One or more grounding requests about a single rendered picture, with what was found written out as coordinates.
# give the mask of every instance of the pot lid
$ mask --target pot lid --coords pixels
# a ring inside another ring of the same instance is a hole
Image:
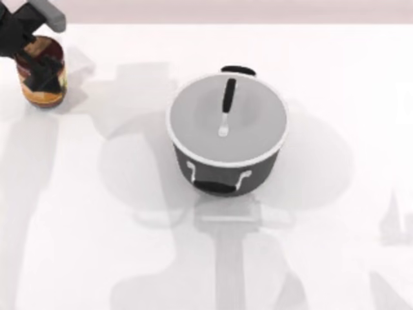
[[[168,117],[178,148],[218,163],[269,157],[287,129],[287,111],[277,94],[255,77],[237,73],[191,83],[177,95]]]

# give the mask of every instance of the white surface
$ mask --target white surface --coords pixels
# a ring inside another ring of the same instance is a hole
[[[412,309],[412,34],[70,26],[49,112],[2,59],[0,309]],[[181,177],[164,111],[229,63],[273,85],[292,126],[268,181],[219,200]]]

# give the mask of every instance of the cooking pot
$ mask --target cooking pot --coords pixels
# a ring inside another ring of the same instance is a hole
[[[251,68],[225,66],[185,85],[166,113],[183,176],[214,196],[252,192],[284,144],[288,110]]]

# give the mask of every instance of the lid rim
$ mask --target lid rim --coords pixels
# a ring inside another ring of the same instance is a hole
[[[249,160],[243,160],[243,161],[231,161],[231,162],[225,162],[225,161],[217,161],[217,160],[210,160],[208,158],[205,158],[203,156],[200,156],[194,152],[192,152],[191,150],[189,150],[187,147],[185,147],[180,140],[177,138],[177,136],[174,133],[174,130],[172,129],[172,122],[171,122],[171,113],[172,113],[172,107],[174,106],[174,103],[176,102],[176,99],[178,97],[178,95],[180,95],[180,93],[186,89],[187,87],[189,87],[190,85],[201,81],[202,79],[206,79],[206,78],[211,78],[214,76],[242,76],[243,78],[248,78],[248,79],[252,79],[254,81],[257,81],[258,83],[261,83],[262,85],[266,86],[268,89],[270,89],[280,100],[284,111],[285,111],[285,127],[284,127],[284,131],[283,134],[281,136],[281,138],[278,140],[278,142],[268,151],[262,153],[261,155],[249,159]],[[191,81],[189,81],[188,83],[185,83],[183,86],[179,87],[179,89],[176,91],[175,96],[172,98],[172,102],[169,104],[167,110],[166,110],[166,129],[168,131],[168,135],[169,138],[172,140],[172,142],[174,143],[174,145],[181,151],[183,152],[185,155],[187,155],[189,158],[192,158],[195,161],[198,161],[200,163],[203,163],[205,165],[209,165],[209,166],[213,166],[213,167],[219,167],[219,168],[241,168],[241,167],[249,167],[252,165],[255,165],[257,163],[260,163],[262,161],[265,161],[267,159],[269,159],[271,156],[273,156],[275,153],[277,153],[281,147],[284,145],[284,142],[287,138],[288,135],[288,131],[289,131],[289,111],[288,111],[288,107],[285,104],[284,100],[279,96],[279,94],[274,90],[274,88],[270,85],[268,85],[267,83],[265,83],[264,81],[261,81],[260,79],[258,79],[255,76],[247,76],[245,74],[241,74],[241,73],[237,73],[237,72],[218,72],[215,74],[207,74],[204,75],[202,77],[199,77],[197,79],[193,79]]]

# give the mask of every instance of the amber jar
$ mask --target amber jar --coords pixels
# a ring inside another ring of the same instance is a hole
[[[65,98],[67,92],[67,76],[65,68],[65,57],[63,54],[62,46],[50,37],[36,36],[36,41],[30,43],[25,47],[27,54],[32,56],[35,60],[42,58],[43,56],[50,56],[60,61],[62,69],[57,73],[62,92],[58,94],[52,94],[49,92],[32,92],[25,84],[24,80],[30,76],[30,70],[28,63],[21,57],[16,56],[15,61],[17,63],[17,71],[19,73],[19,79],[21,89],[26,99],[33,105],[39,108],[53,108],[58,106]]]

